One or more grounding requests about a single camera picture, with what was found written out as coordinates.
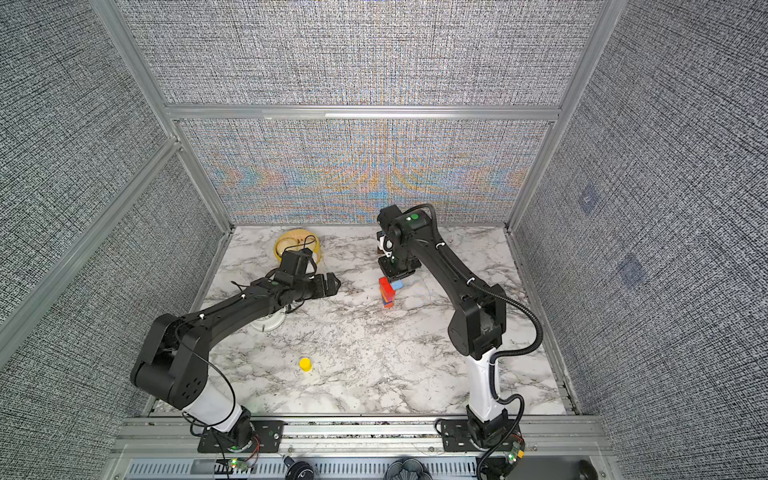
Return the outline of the red rectangular block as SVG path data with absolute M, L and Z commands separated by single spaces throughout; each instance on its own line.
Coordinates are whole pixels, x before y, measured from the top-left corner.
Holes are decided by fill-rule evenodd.
M 395 290 L 386 277 L 379 279 L 379 290 L 382 297 L 382 301 L 385 304 L 392 303 L 395 298 Z

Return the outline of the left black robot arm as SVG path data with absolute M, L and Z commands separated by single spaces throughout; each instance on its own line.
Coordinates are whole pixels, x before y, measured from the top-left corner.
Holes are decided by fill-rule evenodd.
M 222 448 L 243 450 L 252 444 L 250 411 L 236 394 L 225 395 L 209 383 L 210 352 L 241 328 L 304 302 L 332 297 L 341 281 L 319 273 L 312 252 L 287 251 L 278 267 L 239 292 L 206 309 L 183 316 L 157 317 L 130 374 L 138 389 L 191 417 L 191 424 L 211 433 Z

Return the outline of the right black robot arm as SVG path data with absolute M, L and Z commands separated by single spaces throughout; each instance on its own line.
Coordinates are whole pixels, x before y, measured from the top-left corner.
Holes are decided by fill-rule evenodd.
M 383 255 L 379 266 L 389 281 L 413 275 L 425 267 L 454 307 L 448 337 L 467 360 L 469 372 L 468 429 L 481 449 L 495 445 L 509 423 L 509 410 L 500 403 L 495 386 L 499 374 L 491 357 L 502 346 L 506 307 L 499 286 L 489 286 L 462 263 L 440 235 L 425 204 L 405 212 L 392 205 L 380 210 L 377 234 Z

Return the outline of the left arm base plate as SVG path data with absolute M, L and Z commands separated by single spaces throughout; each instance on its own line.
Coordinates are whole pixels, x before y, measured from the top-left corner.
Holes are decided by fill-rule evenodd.
M 220 454 L 250 454 L 259 450 L 260 453 L 277 453 L 282 441 L 285 423 L 280 420 L 252 420 L 251 434 L 242 446 L 227 435 L 212 429 L 204 432 L 197 446 L 198 453 Z

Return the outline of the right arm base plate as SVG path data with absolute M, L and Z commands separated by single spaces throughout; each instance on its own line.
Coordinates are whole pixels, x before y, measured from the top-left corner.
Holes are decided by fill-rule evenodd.
M 439 418 L 435 429 L 440 436 L 443 450 L 448 453 L 480 452 L 472 438 L 467 419 Z

